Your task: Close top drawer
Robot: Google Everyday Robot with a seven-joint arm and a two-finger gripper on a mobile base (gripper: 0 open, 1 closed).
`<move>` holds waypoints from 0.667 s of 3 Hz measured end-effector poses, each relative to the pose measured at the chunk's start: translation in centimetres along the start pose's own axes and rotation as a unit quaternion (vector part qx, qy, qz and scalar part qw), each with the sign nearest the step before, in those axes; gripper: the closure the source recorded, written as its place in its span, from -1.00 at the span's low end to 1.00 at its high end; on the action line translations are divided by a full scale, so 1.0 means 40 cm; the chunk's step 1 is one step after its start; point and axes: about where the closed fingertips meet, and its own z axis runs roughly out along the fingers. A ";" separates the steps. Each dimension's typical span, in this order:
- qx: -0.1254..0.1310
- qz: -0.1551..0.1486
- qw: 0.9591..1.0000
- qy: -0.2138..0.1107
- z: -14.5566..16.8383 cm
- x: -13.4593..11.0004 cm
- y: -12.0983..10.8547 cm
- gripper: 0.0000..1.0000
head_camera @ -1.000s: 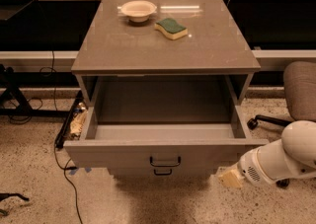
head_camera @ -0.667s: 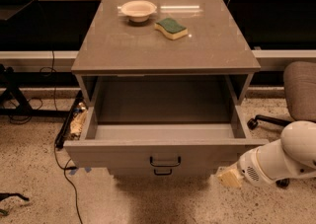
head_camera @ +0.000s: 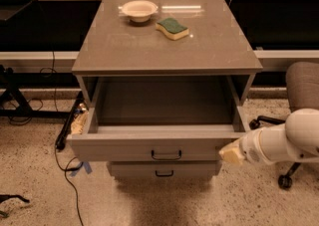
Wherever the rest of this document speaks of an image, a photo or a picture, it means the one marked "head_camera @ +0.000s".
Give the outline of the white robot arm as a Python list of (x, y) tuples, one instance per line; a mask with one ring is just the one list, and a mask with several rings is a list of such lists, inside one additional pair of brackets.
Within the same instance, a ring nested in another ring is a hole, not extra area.
[(319, 111), (302, 109), (285, 123), (252, 130), (220, 151), (222, 160), (235, 165), (278, 162), (319, 162)]

